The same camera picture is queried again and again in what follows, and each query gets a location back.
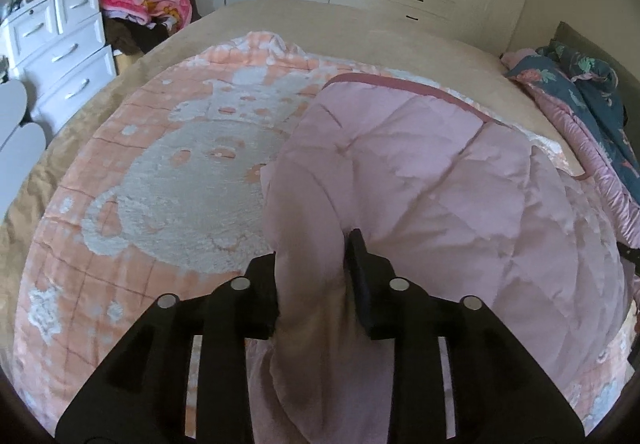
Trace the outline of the pink quilted coat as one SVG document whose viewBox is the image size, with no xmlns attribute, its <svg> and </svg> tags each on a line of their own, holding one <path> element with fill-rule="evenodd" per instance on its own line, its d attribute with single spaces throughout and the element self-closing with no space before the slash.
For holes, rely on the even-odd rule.
<svg viewBox="0 0 640 444">
<path fill-rule="evenodd" d="M 247 353 L 259 443 L 382 443 L 393 346 L 370 340 L 345 240 L 435 297 L 482 299 L 567 388 L 630 305 L 608 208 L 524 134 L 441 90 L 342 74 L 262 178 L 280 315 Z"/>
</svg>

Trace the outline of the pink and yellow clothes pile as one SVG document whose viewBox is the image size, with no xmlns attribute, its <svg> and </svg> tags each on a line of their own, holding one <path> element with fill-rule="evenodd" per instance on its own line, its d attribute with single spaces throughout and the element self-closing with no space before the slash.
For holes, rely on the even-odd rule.
<svg viewBox="0 0 640 444">
<path fill-rule="evenodd" d="M 148 28 L 159 22 L 171 34 L 190 25 L 193 17 L 190 0 L 99 0 L 99 4 L 106 17 Z"/>
</svg>

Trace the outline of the teal and pink duvet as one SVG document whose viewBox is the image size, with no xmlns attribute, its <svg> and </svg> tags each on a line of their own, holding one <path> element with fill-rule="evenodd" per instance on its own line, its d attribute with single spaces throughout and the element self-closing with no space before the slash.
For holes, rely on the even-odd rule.
<svg viewBox="0 0 640 444">
<path fill-rule="evenodd" d="M 624 129 L 617 72 L 603 60 L 551 41 L 501 56 L 518 84 L 558 130 L 596 183 L 617 240 L 639 248 L 639 161 Z"/>
</svg>

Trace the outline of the grey upholstered headboard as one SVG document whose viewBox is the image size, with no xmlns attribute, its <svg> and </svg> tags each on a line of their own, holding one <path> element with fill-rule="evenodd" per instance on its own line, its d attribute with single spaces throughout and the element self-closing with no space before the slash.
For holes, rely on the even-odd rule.
<svg viewBox="0 0 640 444">
<path fill-rule="evenodd" d="M 605 63 L 608 63 L 616 71 L 618 80 L 620 80 L 618 90 L 620 91 L 620 96 L 623 97 L 623 104 L 626 108 L 626 128 L 631 133 L 638 133 L 639 79 L 611 54 L 605 52 L 603 48 L 600 48 L 600 46 L 597 46 L 594 42 L 584 37 L 566 22 L 559 22 L 559 25 L 555 29 L 553 39 L 574 48 L 582 54 L 604 60 Z"/>
</svg>

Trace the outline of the orange bear pattern blanket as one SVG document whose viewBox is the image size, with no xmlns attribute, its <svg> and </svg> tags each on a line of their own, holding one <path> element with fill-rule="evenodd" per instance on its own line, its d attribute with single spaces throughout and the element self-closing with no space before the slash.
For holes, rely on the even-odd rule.
<svg viewBox="0 0 640 444">
<path fill-rule="evenodd" d="M 409 71 L 311 54 L 251 32 L 172 66 L 128 97 L 72 163 L 36 229 L 21 283 L 11 368 L 52 430 L 153 299 L 207 294 L 274 252 L 262 178 L 314 98 L 342 74 L 441 90 L 521 132 L 572 175 L 561 146 Z M 630 373 L 631 296 L 614 339 L 567 388 L 587 429 Z"/>
</svg>

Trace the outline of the white oval boards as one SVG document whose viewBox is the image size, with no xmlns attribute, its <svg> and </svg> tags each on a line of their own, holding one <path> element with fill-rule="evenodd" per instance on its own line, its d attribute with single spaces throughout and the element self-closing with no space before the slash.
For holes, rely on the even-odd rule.
<svg viewBox="0 0 640 444">
<path fill-rule="evenodd" d="M 0 214 L 4 219 L 25 178 L 46 149 L 42 127 L 27 120 L 28 96 L 20 80 L 2 83 Z"/>
</svg>

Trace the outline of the tan bed sheet mattress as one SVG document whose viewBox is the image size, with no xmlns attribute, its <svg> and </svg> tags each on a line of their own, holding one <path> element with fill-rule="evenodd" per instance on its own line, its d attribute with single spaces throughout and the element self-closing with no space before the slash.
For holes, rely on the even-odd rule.
<svg viewBox="0 0 640 444">
<path fill-rule="evenodd" d="M 142 56 L 73 115 L 32 168 L 1 224 L 1 360 L 13 353 L 18 290 L 32 238 L 78 152 L 123 100 L 150 80 L 250 31 L 270 31 L 306 52 L 409 71 L 432 79 L 556 141 L 572 175 L 584 169 L 532 99 L 504 78 L 499 57 L 379 12 L 299 0 L 250 0 L 220 8 Z"/>
</svg>

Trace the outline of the white drawer chest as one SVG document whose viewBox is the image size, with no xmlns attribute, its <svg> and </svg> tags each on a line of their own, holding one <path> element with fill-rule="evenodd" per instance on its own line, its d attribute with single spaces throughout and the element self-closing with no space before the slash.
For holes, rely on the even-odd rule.
<svg viewBox="0 0 640 444">
<path fill-rule="evenodd" d="M 27 92 L 30 118 L 52 140 L 116 77 L 99 0 L 33 0 L 1 24 L 8 78 Z"/>
</svg>

